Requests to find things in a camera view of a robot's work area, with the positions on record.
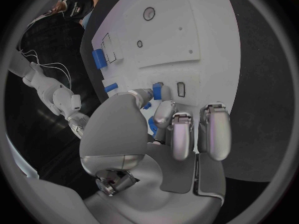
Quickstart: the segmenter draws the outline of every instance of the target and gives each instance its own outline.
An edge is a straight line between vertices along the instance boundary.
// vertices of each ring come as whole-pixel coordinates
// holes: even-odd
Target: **round hole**
[[[138,41],[138,42],[137,42],[137,47],[140,48],[140,47],[142,47],[142,46],[143,46],[142,41]]]
[[[145,9],[144,19],[146,21],[152,20],[154,16],[155,16],[155,10],[152,7],[148,7],[147,9]]]

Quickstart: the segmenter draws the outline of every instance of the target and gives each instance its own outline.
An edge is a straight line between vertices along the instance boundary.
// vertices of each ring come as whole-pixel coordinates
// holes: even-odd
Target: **person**
[[[63,12],[65,20],[71,20],[81,24],[84,29],[89,17],[99,0],[63,0],[58,1],[51,14]]]

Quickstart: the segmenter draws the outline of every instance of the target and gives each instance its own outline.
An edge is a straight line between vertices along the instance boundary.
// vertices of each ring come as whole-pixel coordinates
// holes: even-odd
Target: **black shirt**
[[[79,22],[94,8],[93,0],[64,0],[67,9],[63,12],[66,20]]]

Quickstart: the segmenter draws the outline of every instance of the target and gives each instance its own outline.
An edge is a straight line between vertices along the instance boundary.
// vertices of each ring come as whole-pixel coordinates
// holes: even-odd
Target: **black background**
[[[6,23],[14,15],[14,11],[20,6],[22,0],[1,0],[1,28],[5,28]],[[298,15],[299,15],[299,1],[298,0],[277,0],[295,27],[299,27]],[[28,222],[35,223],[31,215],[25,210],[25,208],[18,202],[14,196],[12,190],[7,185],[5,178],[1,175],[1,200],[2,200],[2,219],[9,220],[10,223],[16,222]],[[268,215],[262,223],[273,223],[274,221],[284,220],[285,222],[296,222],[298,220],[297,215],[297,201],[298,201],[298,189],[299,187],[299,175],[292,182],[291,187],[279,202],[277,207]]]

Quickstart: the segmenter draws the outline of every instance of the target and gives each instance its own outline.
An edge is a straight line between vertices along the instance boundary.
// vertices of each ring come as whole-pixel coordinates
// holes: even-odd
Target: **white robotic arm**
[[[41,101],[55,115],[63,115],[72,131],[82,138],[89,117],[79,112],[80,95],[75,95],[58,80],[45,76],[40,65],[29,63],[17,50],[9,70],[22,77],[26,85],[35,88]]]

